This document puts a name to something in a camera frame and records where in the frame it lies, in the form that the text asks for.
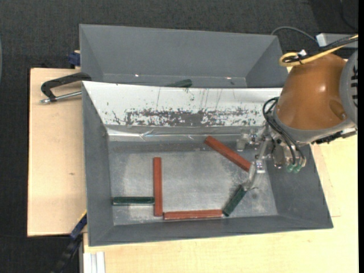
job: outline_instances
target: blue clamp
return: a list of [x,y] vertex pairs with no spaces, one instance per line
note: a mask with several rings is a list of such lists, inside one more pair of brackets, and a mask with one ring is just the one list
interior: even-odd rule
[[81,65],[81,55],[77,52],[70,53],[68,55],[68,62],[75,66]]

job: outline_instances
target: black carpet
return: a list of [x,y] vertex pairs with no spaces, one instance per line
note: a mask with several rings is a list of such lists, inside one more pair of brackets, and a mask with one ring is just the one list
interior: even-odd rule
[[[343,1],[346,20],[357,26],[357,0]],[[69,68],[79,23],[254,34],[279,26],[311,35],[353,31],[339,0],[0,0],[0,272],[49,272],[67,245],[64,237],[26,238],[27,74],[41,65]],[[316,49],[300,34],[278,35],[283,51]],[[67,272],[77,272],[77,259]]]

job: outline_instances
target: metal clamp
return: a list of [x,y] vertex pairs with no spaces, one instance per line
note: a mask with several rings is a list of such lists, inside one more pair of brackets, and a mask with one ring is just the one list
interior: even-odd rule
[[51,81],[44,82],[40,90],[46,95],[48,98],[40,100],[40,103],[50,103],[55,102],[60,99],[66,99],[73,96],[81,95],[81,92],[73,92],[66,95],[55,96],[51,91],[52,88],[63,86],[66,84],[74,83],[77,81],[91,81],[91,77],[86,73],[77,73],[70,76],[65,76],[62,78],[57,78]]

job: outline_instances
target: red block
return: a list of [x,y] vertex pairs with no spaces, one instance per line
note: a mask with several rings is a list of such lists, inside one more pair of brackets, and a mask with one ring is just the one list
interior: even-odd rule
[[163,215],[162,200],[162,159],[153,158],[153,180],[154,180],[154,216]]
[[217,218],[217,217],[222,217],[221,209],[165,212],[163,214],[164,220],[192,220],[198,218]]
[[240,168],[244,169],[246,172],[249,172],[251,163],[241,157],[236,152],[234,152],[232,149],[226,147],[217,139],[213,138],[212,136],[208,136],[205,139],[205,144],[213,148],[215,151],[219,152],[221,155],[232,161],[234,164],[238,165]]

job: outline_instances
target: wooden table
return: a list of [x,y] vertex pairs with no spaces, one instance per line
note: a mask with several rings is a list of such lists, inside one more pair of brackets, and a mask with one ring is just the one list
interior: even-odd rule
[[[42,82],[76,73],[32,69],[28,235],[68,234],[86,208],[81,98],[41,105]],[[74,92],[80,84],[56,89]],[[357,272],[357,136],[314,145],[334,228],[89,247],[105,252],[106,272]]]

